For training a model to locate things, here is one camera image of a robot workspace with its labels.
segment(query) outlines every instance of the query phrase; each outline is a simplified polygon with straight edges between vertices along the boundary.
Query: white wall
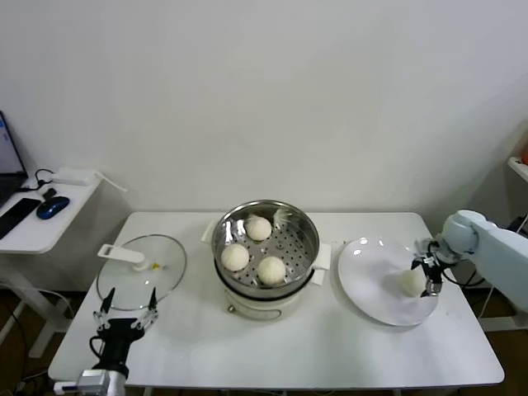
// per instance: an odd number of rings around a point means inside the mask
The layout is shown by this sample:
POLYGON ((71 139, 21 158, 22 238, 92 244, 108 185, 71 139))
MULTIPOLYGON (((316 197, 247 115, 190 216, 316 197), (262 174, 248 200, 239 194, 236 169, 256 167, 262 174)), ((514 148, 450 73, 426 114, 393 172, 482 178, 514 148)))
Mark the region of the white wall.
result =
POLYGON ((131 189, 105 187, 55 250, 13 260, 83 289, 131 210, 264 197, 506 222, 527 20, 524 0, 3 2, 0 108, 26 161, 131 189))

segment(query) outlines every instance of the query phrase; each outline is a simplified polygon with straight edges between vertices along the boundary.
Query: table leg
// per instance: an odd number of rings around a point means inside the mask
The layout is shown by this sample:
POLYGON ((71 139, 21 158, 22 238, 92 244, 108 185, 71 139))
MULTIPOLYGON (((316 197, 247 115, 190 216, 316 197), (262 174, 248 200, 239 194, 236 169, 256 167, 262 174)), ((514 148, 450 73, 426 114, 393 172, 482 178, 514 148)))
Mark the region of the table leg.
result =
MULTIPOLYGON (((15 315, 15 318, 19 318, 20 317, 20 314, 22 313, 22 310, 24 309, 25 306, 26 305, 24 304, 23 301, 18 303, 18 305, 16 306, 15 310, 13 311, 13 314, 15 315)), ((6 324, 3 325, 3 328, 0 331, 0 345, 2 345, 3 340, 6 339, 7 334, 9 334, 9 332, 11 331, 11 329, 12 329, 14 324, 15 324, 15 319, 12 316, 10 316, 9 319, 7 320, 6 324)))
MULTIPOLYGON (((68 306, 66 305, 66 302, 64 300, 60 300, 57 305, 55 305, 55 307, 59 312, 62 313, 66 310, 66 307, 68 306)), ((44 328, 40 331, 40 334, 37 337, 35 343, 31 347, 29 356, 37 359, 42 357, 42 355, 44 355, 46 347, 51 341, 51 338, 56 332, 66 332, 66 330, 57 329, 51 323, 47 322, 44 325, 44 328)))
POLYGON ((0 260, 0 276, 12 286, 13 293, 49 322, 55 331, 68 330, 70 320, 66 319, 39 291, 34 290, 35 287, 17 269, 4 260, 0 260))

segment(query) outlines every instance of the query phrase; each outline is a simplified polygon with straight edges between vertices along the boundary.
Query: computer mouse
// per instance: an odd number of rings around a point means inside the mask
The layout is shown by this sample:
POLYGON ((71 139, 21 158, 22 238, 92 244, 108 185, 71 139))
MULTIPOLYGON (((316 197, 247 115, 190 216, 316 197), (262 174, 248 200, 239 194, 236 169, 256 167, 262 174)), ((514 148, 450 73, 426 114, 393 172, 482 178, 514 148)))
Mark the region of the computer mouse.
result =
POLYGON ((43 220, 51 219, 58 214, 58 212, 68 206, 68 204, 69 198, 65 196, 54 196, 53 198, 49 198, 36 208, 36 217, 43 220))

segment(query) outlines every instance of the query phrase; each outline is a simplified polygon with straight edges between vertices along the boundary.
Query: metal rim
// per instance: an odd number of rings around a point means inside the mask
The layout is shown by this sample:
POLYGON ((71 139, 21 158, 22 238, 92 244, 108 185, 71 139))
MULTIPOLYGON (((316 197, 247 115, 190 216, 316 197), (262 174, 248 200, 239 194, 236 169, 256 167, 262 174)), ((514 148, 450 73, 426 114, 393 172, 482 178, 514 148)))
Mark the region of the metal rim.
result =
MULTIPOLYGON (((177 239, 175 239, 173 237, 169 237, 168 235, 163 235, 162 233, 150 233, 148 235, 141 235, 139 237, 132 238, 130 241, 126 241, 121 246, 124 248, 125 245, 128 244, 128 243, 132 243, 133 241, 137 241, 138 239, 147 238, 147 237, 163 237, 163 238, 171 239, 173 242, 176 242, 178 244, 178 246, 181 248, 181 251, 183 252, 183 271, 181 272, 180 278, 177 280, 176 284, 171 289, 169 289, 168 292, 163 297, 158 298, 158 303, 159 303, 161 300, 163 300, 165 297, 167 297, 169 294, 171 294, 172 291, 174 289, 176 289, 177 286, 182 282, 183 276, 184 276, 185 271, 187 269, 187 252, 185 251, 185 248, 180 243, 180 241, 178 241, 177 239)), ((105 264, 103 264, 103 266, 101 267, 101 269, 97 273, 97 280, 96 280, 97 295, 99 296, 101 301, 105 298, 105 296, 103 297, 101 295, 101 291, 99 290, 99 279, 100 279, 100 276, 101 276, 102 269, 104 267, 105 267, 105 264)), ((111 305, 111 308, 116 310, 116 311, 140 311, 142 309, 146 309, 147 306, 148 305, 145 305, 143 308, 138 307, 138 308, 124 309, 124 308, 117 308, 114 305, 111 305)))
POLYGON ((299 287, 297 289, 292 290, 289 293, 285 293, 284 295, 279 295, 279 296, 276 296, 276 297, 255 297, 255 296, 251 296, 251 295, 246 295, 242 291, 235 289, 220 274, 220 271, 219 271, 217 266, 214 266, 214 269, 216 270, 216 273, 218 274, 218 276, 219 276, 220 280, 222 281, 222 283, 229 290, 233 291, 236 295, 240 295, 244 299, 251 299, 253 301, 262 301, 262 302, 272 302, 272 301, 278 301, 278 300, 281 300, 281 299, 287 299, 288 297, 291 297, 292 295, 295 295, 295 294, 299 293, 310 282, 310 280, 312 279, 312 276, 314 276, 314 273, 315 273, 315 270, 311 270, 309 275, 306 276, 305 282, 302 283, 301 285, 299 285, 299 287))
MULTIPOLYGON (((301 209, 299 209, 298 207, 296 206, 293 206, 291 204, 287 204, 285 202, 281 202, 279 200, 251 200, 249 202, 246 202, 246 203, 243 203, 243 204, 240 204, 240 205, 237 205, 235 206, 234 208, 232 208, 228 213, 224 214, 224 216, 222 216, 222 218, 219 220, 219 222, 215 225, 214 227, 214 230, 213 230, 213 240, 215 238, 215 235, 221 230, 222 228, 222 225, 224 224, 224 222, 229 218, 231 217, 234 213, 236 213, 237 211, 241 210, 241 209, 246 209, 247 207, 249 206, 254 206, 254 205, 261 205, 261 204, 268 204, 268 205, 278 205, 278 206, 282 206, 282 207, 285 207, 285 208, 292 208, 294 210, 298 210, 300 213, 304 214, 304 217, 306 218, 306 221, 310 224, 310 226, 312 227, 314 233, 315 233, 315 236, 317 237, 317 240, 320 241, 320 238, 319 238, 319 233, 318 233, 318 230, 317 228, 315 227, 315 224, 314 222, 311 220, 311 218, 305 214, 305 212, 303 212, 301 209)), ((211 247, 211 252, 213 253, 213 257, 214 257, 214 266, 217 267, 218 264, 217 264, 217 258, 220 259, 220 257, 217 257, 216 256, 216 251, 215 251, 215 246, 213 243, 210 244, 210 247, 211 247)), ((306 271, 306 273, 304 274, 301 274, 301 275, 298 275, 296 276, 294 279, 292 279, 289 283, 284 283, 284 284, 281 284, 281 285, 278 285, 278 286, 265 286, 265 285, 261 285, 260 287, 258 288, 255 288, 255 289, 259 289, 259 290, 280 290, 281 288, 284 288, 284 287, 287 287, 287 286, 291 286, 291 284, 297 282, 297 281, 301 281, 303 280, 304 278, 306 278, 308 275, 309 277, 311 277, 312 274, 309 274, 310 273, 310 269, 308 269, 306 271)), ((220 278, 223 278, 222 274, 219 272, 218 268, 216 268, 216 271, 217 273, 219 273, 219 277, 220 278)), ((246 286, 244 283, 242 283, 240 280, 238 280, 236 277, 233 277, 233 280, 242 285, 242 286, 246 286)))

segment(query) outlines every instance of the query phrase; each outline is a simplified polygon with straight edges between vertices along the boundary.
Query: smartphone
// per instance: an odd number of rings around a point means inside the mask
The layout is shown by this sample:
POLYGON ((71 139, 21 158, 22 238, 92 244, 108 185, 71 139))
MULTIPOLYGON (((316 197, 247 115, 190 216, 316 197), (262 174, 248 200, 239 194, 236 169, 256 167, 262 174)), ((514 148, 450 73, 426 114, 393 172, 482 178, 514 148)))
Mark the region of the smartphone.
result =
POLYGON ((0 239, 14 229, 26 216, 42 203, 41 200, 22 198, 0 217, 0 239))

